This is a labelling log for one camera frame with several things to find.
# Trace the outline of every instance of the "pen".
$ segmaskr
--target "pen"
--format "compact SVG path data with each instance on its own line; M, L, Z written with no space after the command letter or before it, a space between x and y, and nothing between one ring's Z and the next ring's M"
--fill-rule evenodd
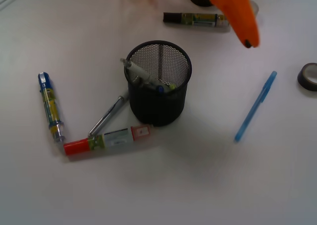
M264 99L266 98L266 95L268 94L268 92L269 92L269 90L271 88L271 85L272 85L276 75L277 75L277 72L273 71L272 74L270 75L270 77L268 78L267 82L264 84L260 95L258 96L257 100L253 104L248 116L244 120L244 122L243 122L242 126L240 127L238 133L234 137L234 140L236 142L240 141L241 137L243 136L244 131L246 130L247 126L249 125L251 119L253 118L254 113L257 111L259 105L261 103L263 103Z
M97 124L90 130L88 137L96 136L100 130L104 127L109 119L116 111L129 100L129 92L124 92L120 95L114 105L105 113L105 115L97 122Z

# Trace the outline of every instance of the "mesh cup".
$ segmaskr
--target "mesh cup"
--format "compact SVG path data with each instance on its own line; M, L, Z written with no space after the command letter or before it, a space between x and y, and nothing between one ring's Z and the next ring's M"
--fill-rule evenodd
M187 83L192 74L192 64L184 50L170 42L150 41L133 49L127 60L166 85L176 86L163 94L140 87L142 80L125 68L130 106L137 119L154 126L164 126L177 119L184 109Z

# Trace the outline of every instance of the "tape roll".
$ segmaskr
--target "tape roll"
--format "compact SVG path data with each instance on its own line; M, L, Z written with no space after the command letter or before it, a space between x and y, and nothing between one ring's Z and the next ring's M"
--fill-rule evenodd
M317 63L308 63L304 65L303 69L299 72L297 76L297 80L298 80L298 83L300 83L300 85L303 86L305 89L310 91L317 91L317 83L312 82L308 78L307 71L311 67L315 67L317 72Z

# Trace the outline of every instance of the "pen cap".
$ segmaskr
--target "pen cap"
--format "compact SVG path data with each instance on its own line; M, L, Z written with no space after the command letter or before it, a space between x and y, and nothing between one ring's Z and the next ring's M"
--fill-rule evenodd
M182 14L181 13L164 13L163 22L164 23L181 23Z
M88 138L64 144L64 151L67 156L90 151Z

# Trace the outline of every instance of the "blue ballpoint pen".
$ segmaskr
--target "blue ballpoint pen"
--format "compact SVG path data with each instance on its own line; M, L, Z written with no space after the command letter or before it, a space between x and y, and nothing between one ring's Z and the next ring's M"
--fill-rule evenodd
M272 74L270 75L270 77L268 78L267 82L264 84L260 95L258 96L256 102L253 104L248 116L244 120L244 122L243 122L242 126L240 127L238 133L234 137L234 140L236 142L240 141L241 137L243 136L244 131L246 130L247 126L249 125L249 123L250 123L251 119L253 118L253 115L257 111L259 105L261 103L263 103L264 99L266 98L266 95L268 94L268 92L269 92L269 90L271 88L271 85L272 85L276 75L277 75L277 72L273 71Z

